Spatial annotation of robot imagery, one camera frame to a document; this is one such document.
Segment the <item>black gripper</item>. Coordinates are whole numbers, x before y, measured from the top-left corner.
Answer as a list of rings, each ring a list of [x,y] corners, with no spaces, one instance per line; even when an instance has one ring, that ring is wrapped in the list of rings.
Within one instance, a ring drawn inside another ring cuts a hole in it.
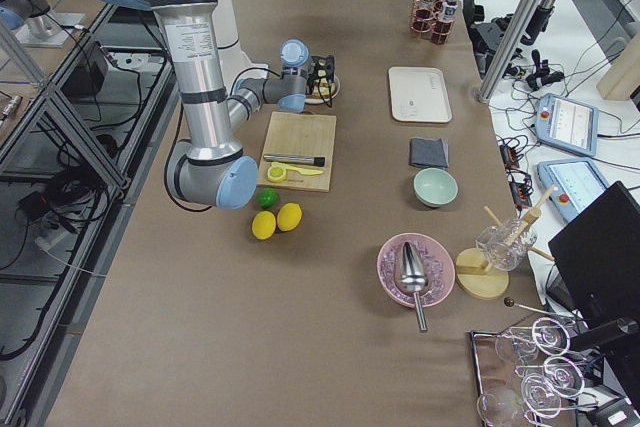
[[[320,81],[321,79],[315,75],[312,75],[307,79],[307,96],[320,96]]]

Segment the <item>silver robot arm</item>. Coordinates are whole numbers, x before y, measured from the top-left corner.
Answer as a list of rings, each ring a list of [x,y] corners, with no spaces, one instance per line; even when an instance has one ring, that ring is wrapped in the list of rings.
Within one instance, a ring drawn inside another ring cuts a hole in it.
[[[184,202],[244,207],[255,192],[258,165],[245,155],[234,131],[265,104],[303,110],[311,68],[307,46],[298,39],[285,41],[279,78],[247,78],[229,94],[214,30],[219,0],[101,1],[152,12],[168,47],[190,136],[166,161],[167,191]]]

